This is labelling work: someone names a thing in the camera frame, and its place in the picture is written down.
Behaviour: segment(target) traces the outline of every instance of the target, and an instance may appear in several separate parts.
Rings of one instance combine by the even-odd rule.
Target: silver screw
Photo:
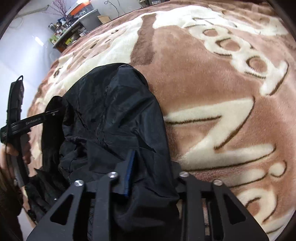
[[[180,177],[189,177],[189,173],[188,172],[180,172],[179,176]]]
[[[84,181],[82,181],[82,180],[76,180],[76,181],[74,182],[74,184],[75,184],[76,187],[80,187],[80,186],[83,186]]]
[[[110,177],[110,178],[118,177],[118,173],[117,172],[110,172],[110,173],[108,173],[108,177]]]
[[[215,179],[215,180],[213,181],[213,184],[216,185],[216,186],[222,186],[223,182],[222,182],[222,180],[220,180],[220,179]]]

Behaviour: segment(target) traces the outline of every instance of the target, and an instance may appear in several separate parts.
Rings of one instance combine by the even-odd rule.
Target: brown fleece blanket
[[[93,68],[131,64],[160,103],[172,160],[199,179],[222,179],[274,240],[296,204],[295,57],[295,41],[266,4],[170,1],[70,46],[28,116]],[[41,132],[31,132],[31,175],[42,166]]]

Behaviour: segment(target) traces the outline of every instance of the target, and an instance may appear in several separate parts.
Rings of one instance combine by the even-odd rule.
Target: black fabric
[[[60,107],[65,114],[43,125],[43,169],[26,186],[37,220],[69,184],[77,179],[98,180],[133,149],[132,192],[124,202],[114,200],[116,232],[112,236],[116,240],[167,240],[175,236],[178,194],[165,125],[144,76],[122,63],[97,67],[63,97],[55,96],[46,111]]]

